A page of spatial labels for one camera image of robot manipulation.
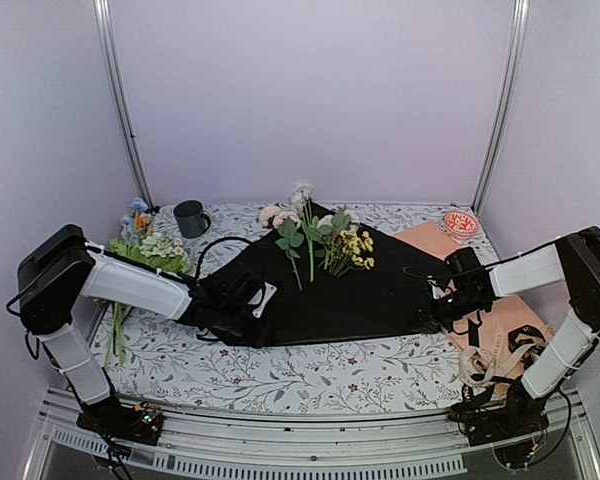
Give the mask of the black wrapping paper sheet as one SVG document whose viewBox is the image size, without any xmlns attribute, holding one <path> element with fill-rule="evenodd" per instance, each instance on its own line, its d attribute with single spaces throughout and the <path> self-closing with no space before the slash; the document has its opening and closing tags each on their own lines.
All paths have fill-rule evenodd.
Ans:
<svg viewBox="0 0 600 480">
<path fill-rule="evenodd" d="M 225 343 L 253 348 L 312 345 L 401 336 L 427 331 L 431 288 L 429 278 L 447 285 L 445 263 L 416 247 L 370 226 L 364 231 L 374 240 L 375 267 L 352 270 L 340 278 L 321 269 L 309 282 L 308 248 L 301 245 L 296 261 L 300 292 L 291 262 L 276 245 L 271 231 L 250 242 L 232 260 L 200 282 L 222 283 L 251 278 L 268 282 L 277 292 L 263 318 L 271 334 L 264 343 Z"/>
</svg>

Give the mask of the white rose long stem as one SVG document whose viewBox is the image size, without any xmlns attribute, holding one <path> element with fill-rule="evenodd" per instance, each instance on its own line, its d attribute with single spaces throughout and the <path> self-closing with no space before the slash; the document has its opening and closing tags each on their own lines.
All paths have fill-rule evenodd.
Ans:
<svg viewBox="0 0 600 480">
<path fill-rule="evenodd" d="M 259 222 L 263 227 L 278 233 L 279 238 L 275 243 L 291 262 L 298 289 L 302 292 L 303 285 L 296 261 L 300 258 L 297 249 L 304 242 L 304 235 L 300 231 L 301 221 L 298 214 L 291 210 L 282 210 L 277 205 L 269 205 L 261 210 Z"/>
</svg>

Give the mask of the small white flower stem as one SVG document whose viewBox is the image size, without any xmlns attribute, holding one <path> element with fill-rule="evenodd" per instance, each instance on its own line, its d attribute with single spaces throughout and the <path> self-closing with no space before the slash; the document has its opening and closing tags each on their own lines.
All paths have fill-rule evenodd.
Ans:
<svg viewBox="0 0 600 480">
<path fill-rule="evenodd" d="M 291 193 L 291 206 L 301 220 L 301 226 L 308 244 L 309 253 L 309 282 L 314 282 L 314 245 L 311 236 L 312 228 L 312 209 L 311 195 L 313 193 L 313 185 L 306 180 L 297 181 Z"/>
</svg>

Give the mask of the yellow small flower bunch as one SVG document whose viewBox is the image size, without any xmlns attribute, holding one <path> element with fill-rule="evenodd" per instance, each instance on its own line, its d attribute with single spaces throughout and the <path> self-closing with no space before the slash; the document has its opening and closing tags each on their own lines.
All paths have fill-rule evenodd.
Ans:
<svg viewBox="0 0 600 480">
<path fill-rule="evenodd" d="M 323 268 L 336 278 L 352 270 L 370 271 L 375 267 L 374 240 L 367 231 L 341 230 L 331 234 Z"/>
</svg>

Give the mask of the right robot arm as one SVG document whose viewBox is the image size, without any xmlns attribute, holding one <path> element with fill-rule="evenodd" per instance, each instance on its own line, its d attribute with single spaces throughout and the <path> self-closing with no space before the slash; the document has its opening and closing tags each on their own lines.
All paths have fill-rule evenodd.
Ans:
<svg viewBox="0 0 600 480">
<path fill-rule="evenodd" d="M 553 393 L 600 342 L 600 229 L 567 234 L 487 265 L 472 249 L 462 249 L 447 264 L 454 289 L 433 298 L 429 314 L 444 328 L 514 295 L 557 327 L 548 346 L 514 382 L 522 397 L 498 412 L 497 427 L 504 435 L 517 436 L 536 417 L 529 399 Z"/>
</svg>

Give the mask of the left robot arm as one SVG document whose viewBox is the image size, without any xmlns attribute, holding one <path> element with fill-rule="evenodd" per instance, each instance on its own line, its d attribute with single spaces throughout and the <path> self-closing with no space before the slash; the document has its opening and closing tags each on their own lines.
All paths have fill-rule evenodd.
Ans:
<svg viewBox="0 0 600 480">
<path fill-rule="evenodd" d="M 128 412 L 112 398 L 104 368 L 73 324 L 84 299 L 120 303 L 176 323 L 207 330 L 220 340 L 250 343 L 266 328 L 265 308 L 277 293 L 265 267 L 201 277 L 176 274 L 127 259 L 89 241 L 67 224 L 29 254 L 17 270 L 18 292 L 7 311 L 18 317 L 54 360 L 91 419 L 108 434 L 128 426 Z"/>
</svg>

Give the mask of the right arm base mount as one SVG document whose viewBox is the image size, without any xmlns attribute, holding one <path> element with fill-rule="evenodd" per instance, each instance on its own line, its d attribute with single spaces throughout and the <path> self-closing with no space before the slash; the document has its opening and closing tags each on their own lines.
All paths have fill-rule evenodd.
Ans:
<svg viewBox="0 0 600 480">
<path fill-rule="evenodd" d="M 549 426 L 545 406 L 545 400 L 512 397 L 500 408 L 493 409 L 463 402 L 454 408 L 454 415 L 460 432 L 472 447 L 525 436 L 525 440 L 495 449 L 501 466 L 517 470 L 529 467 L 538 453 Z"/>
</svg>

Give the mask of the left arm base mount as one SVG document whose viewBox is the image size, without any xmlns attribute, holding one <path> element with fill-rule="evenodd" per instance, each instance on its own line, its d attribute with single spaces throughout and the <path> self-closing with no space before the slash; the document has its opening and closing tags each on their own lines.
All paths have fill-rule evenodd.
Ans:
<svg viewBox="0 0 600 480">
<path fill-rule="evenodd" d="M 82 404 L 76 424 L 101 436 L 156 446 L 164 415 L 147 402 L 129 407 L 110 397 L 92 405 Z"/>
</svg>

